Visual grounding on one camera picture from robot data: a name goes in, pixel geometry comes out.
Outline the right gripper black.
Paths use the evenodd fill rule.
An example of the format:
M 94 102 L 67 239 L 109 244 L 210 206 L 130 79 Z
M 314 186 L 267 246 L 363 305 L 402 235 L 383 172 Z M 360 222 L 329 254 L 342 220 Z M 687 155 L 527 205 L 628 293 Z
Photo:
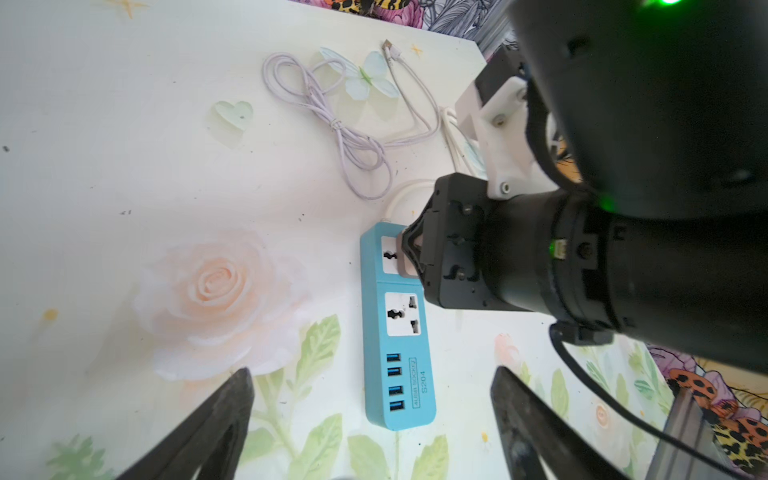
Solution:
M 564 311 L 569 280 L 555 253 L 570 194 L 562 189 L 488 197 L 465 174 L 439 178 L 419 217 L 400 235 L 405 266 L 428 302 L 444 309 Z

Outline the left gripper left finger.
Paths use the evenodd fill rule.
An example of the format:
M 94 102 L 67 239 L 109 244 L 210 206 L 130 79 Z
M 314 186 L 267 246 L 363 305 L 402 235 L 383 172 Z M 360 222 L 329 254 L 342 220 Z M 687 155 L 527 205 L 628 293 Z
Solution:
M 254 402 L 247 368 L 232 374 L 122 479 L 232 479 Z

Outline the teal power strip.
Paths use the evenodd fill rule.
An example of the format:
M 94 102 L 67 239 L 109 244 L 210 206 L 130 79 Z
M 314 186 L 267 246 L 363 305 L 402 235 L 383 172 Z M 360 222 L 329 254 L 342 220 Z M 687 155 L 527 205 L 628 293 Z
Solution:
M 398 270 L 403 230 L 379 222 L 360 238 L 365 411 L 390 431 L 428 425 L 437 413 L 423 287 Z

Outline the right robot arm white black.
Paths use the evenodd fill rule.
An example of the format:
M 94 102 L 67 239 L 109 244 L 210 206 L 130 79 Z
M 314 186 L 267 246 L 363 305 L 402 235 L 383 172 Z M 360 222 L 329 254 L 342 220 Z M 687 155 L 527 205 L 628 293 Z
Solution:
M 526 142 L 554 182 L 440 178 L 401 240 L 429 302 L 533 311 L 767 370 L 767 5 L 514 1 Z

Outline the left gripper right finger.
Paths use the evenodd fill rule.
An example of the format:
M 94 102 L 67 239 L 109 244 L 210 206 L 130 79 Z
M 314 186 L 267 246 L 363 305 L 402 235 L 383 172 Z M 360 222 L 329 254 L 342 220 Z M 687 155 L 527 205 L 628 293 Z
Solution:
M 491 400 L 512 479 L 623 479 L 512 371 L 500 366 Z

